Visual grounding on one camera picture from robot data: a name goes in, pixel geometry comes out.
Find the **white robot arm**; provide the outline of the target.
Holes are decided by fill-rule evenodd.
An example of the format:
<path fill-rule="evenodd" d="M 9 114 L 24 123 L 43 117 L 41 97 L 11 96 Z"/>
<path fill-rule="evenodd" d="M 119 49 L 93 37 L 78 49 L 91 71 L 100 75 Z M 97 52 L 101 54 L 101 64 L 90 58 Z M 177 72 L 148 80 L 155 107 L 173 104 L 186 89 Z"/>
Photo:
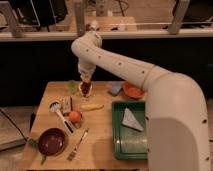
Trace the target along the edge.
<path fill-rule="evenodd" d="M 77 38 L 71 50 L 82 76 L 99 66 L 147 92 L 149 171 L 211 171 L 206 101 L 191 77 L 106 51 L 95 31 Z"/>

